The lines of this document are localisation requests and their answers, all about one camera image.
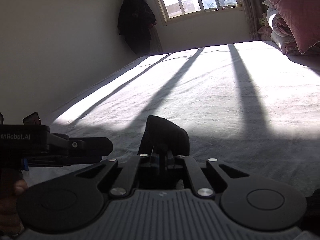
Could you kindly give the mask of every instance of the white bed sheet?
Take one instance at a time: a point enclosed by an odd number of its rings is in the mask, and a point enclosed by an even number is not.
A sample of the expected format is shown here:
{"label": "white bed sheet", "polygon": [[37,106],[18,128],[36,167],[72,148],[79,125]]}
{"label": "white bed sheet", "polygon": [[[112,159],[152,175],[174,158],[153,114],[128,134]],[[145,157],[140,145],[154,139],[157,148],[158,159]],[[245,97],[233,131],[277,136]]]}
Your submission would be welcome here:
{"label": "white bed sheet", "polygon": [[[44,123],[73,137],[108,137],[110,157],[124,162],[137,154],[151,114],[187,131],[197,161],[218,158],[305,196],[320,188],[320,57],[289,59],[262,41],[143,57]],[[24,174],[31,186],[85,166]]]}

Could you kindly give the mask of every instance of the blue component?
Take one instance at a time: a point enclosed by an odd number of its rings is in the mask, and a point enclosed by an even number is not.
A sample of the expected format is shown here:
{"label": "blue component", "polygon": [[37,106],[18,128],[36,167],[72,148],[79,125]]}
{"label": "blue component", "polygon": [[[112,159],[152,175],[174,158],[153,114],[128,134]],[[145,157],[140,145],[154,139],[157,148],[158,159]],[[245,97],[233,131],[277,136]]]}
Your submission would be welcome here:
{"label": "blue component", "polygon": [[23,171],[28,171],[29,170],[28,160],[27,159],[22,159],[22,170]]}

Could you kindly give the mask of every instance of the hanging clothes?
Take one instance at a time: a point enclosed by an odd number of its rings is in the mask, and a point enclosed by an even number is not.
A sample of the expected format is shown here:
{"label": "hanging clothes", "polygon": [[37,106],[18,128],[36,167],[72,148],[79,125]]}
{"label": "hanging clothes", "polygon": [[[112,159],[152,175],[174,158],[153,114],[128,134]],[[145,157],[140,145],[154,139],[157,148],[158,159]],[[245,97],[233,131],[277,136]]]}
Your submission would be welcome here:
{"label": "hanging clothes", "polygon": [[123,0],[118,18],[120,35],[138,56],[150,53],[149,29],[156,25],[156,17],[144,0]]}

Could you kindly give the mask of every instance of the ribbed gray surface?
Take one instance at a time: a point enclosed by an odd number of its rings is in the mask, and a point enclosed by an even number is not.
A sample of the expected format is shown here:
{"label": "ribbed gray surface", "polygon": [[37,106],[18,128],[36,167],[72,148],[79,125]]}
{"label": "ribbed gray surface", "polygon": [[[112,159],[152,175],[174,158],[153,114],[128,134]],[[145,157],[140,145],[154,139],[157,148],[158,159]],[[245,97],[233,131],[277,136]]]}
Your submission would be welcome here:
{"label": "ribbed gray surface", "polygon": [[318,237],[308,231],[303,231],[294,240],[320,240],[320,237]]}
{"label": "ribbed gray surface", "polygon": [[27,230],[19,240],[293,240],[301,231],[259,233],[243,228],[211,200],[196,198],[189,189],[137,190],[112,201],[92,225],[63,235]]}

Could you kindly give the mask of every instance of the window frame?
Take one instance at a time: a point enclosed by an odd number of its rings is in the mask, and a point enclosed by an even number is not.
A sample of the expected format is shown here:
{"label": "window frame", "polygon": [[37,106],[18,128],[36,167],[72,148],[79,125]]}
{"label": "window frame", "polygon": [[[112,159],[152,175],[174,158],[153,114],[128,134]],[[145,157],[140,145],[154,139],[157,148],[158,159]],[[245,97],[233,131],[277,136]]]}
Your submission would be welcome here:
{"label": "window frame", "polygon": [[182,1],[181,0],[178,0],[179,1],[179,5],[180,5],[180,9],[181,9],[181,12],[182,12],[182,15],[179,15],[179,16],[176,16],[176,17],[173,17],[173,18],[169,18],[169,14],[168,14],[168,11],[166,9],[166,6],[164,4],[164,1],[163,0],[157,0],[157,5],[159,7],[159,11],[160,11],[160,16],[161,16],[161,21],[163,23],[163,25],[168,25],[169,23],[173,23],[173,22],[177,22],[177,21],[181,21],[181,20],[184,20],[184,19],[188,19],[188,18],[191,18],[191,17],[194,17],[196,15],[199,15],[199,14],[204,14],[204,13],[217,13],[217,12],[225,12],[225,11],[229,11],[228,9],[237,9],[237,10],[243,10],[242,8],[242,5],[241,5],[241,0],[236,0],[236,4],[234,5],[227,5],[227,6],[223,6],[221,7],[220,6],[220,3],[219,3],[219,0],[216,0],[216,2],[218,2],[218,5],[219,7],[217,8],[209,8],[209,9],[204,9],[204,5],[202,3],[202,0],[198,0],[198,3],[200,5],[200,11],[196,11],[196,12],[192,12],[192,13],[185,13],[184,11],[184,8],[183,8],[183,4],[182,4]]}

